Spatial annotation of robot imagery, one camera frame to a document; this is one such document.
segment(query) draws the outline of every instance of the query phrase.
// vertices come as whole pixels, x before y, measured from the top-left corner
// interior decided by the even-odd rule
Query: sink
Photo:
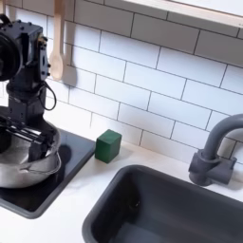
[[[128,166],[85,219],[83,237],[86,243],[242,243],[243,203]]]

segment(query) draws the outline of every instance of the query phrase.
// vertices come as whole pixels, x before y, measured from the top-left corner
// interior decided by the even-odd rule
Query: wooden spoon
[[[62,80],[64,74],[64,27],[65,27],[65,0],[55,0],[54,8],[54,42],[50,55],[50,74],[54,80]]]
[[[0,0],[0,13],[6,13],[5,5],[6,0]]]

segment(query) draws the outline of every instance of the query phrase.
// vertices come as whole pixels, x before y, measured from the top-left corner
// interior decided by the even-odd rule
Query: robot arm
[[[9,80],[9,107],[0,107],[0,134],[28,140],[33,161],[45,156],[55,135],[43,119],[50,68],[47,38],[43,28],[32,23],[11,22],[5,14],[0,20],[0,82]]]

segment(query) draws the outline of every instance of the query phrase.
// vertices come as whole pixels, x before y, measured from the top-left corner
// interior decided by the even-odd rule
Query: tile backsplash
[[[42,26],[50,54],[53,0],[9,0],[7,14]],[[218,122],[243,113],[242,29],[122,0],[66,0],[65,19],[65,75],[47,80],[58,103],[46,118],[57,126],[79,135],[110,128],[189,163]],[[238,157],[240,178],[243,129],[218,154]]]

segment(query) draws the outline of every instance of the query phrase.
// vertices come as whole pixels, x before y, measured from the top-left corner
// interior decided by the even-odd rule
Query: gray faucet
[[[239,128],[243,128],[243,114],[226,118],[214,127],[204,149],[198,150],[192,159],[189,178],[194,184],[209,186],[213,181],[229,184],[237,159],[223,161],[217,151],[224,137]]]

